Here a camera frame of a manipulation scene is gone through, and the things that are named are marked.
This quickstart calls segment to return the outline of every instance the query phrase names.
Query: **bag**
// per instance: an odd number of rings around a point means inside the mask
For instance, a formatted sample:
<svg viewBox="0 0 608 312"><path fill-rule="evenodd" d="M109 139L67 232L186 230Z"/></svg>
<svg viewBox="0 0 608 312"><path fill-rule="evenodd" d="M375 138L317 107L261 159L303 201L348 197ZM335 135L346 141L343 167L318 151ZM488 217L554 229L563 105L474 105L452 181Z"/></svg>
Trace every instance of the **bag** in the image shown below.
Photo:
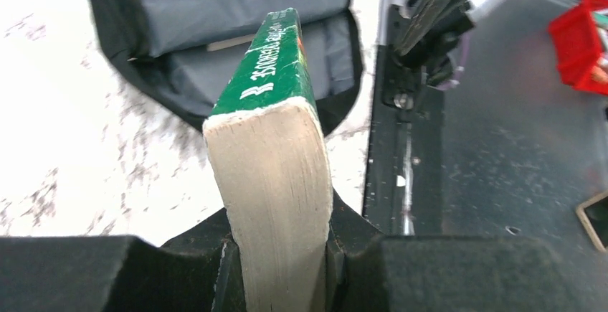
<svg viewBox="0 0 608 312"><path fill-rule="evenodd" d="M100 46L132 85L201 130L253 35L293 7L323 133L348 114L363 72L351 0L90 0Z"/></svg>

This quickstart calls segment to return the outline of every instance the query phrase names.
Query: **floor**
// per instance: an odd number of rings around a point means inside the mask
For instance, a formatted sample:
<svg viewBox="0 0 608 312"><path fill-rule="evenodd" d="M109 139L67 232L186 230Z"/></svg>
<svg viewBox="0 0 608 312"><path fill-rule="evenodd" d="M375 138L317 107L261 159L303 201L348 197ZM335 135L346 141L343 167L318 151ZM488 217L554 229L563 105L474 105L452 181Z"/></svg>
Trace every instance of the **floor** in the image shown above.
<svg viewBox="0 0 608 312"><path fill-rule="evenodd" d="M327 139L333 183L361 211L379 0L353 0L366 72ZM1 0L0 235L135 234L155 245L222 208L201 135L126 84L87 0Z"/></svg>

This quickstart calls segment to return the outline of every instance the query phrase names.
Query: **white marble countertop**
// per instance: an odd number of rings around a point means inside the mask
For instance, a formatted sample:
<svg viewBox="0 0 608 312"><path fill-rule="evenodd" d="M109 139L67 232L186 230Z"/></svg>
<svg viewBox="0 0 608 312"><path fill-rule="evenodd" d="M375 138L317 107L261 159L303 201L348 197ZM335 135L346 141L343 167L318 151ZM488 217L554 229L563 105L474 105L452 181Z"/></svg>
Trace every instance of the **white marble countertop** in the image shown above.
<svg viewBox="0 0 608 312"><path fill-rule="evenodd" d="M327 140L334 187L358 211L378 5L353 0L366 71ZM161 245L222 208L201 134L110 67L88 0L0 9L0 235L134 234Z"/></svg>

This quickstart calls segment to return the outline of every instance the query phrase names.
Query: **red container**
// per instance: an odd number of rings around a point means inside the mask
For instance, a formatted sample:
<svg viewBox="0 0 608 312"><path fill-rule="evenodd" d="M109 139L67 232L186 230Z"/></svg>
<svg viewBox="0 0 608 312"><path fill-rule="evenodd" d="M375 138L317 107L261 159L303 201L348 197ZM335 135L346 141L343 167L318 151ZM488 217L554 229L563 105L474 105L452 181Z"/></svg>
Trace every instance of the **red container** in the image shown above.
<svg viewBox="0 0 608 312"><path fill-rule="evenodd" d="M564 84L575 90L608 95L608 84L592 78L592 69L604 53L592 17L592 12L599 9L608 9L608 0L581 0L578 6L553 20L548 31Z"/></svg>

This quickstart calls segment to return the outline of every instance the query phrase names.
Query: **purple cable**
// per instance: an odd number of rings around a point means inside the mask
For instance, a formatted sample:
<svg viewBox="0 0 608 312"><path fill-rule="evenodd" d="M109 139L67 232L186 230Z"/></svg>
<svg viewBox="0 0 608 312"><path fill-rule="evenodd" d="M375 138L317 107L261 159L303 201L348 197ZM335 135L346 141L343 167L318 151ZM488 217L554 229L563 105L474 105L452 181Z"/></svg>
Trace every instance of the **purple cable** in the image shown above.
<svg viewBox="0 0 608 312"><path fill-rule="evenodd" d="M437 89L441 91L446 91L451 88L455 88L460 84L460 78L465 71L465 64L467 63L467 59L469 57L469 47L470 47L471 34L469 32L465 33L462 36L462 46L460 48L460 61L458 62L458 67L456 67L456 71L452 75L452 79L441 82Z"/></svg>

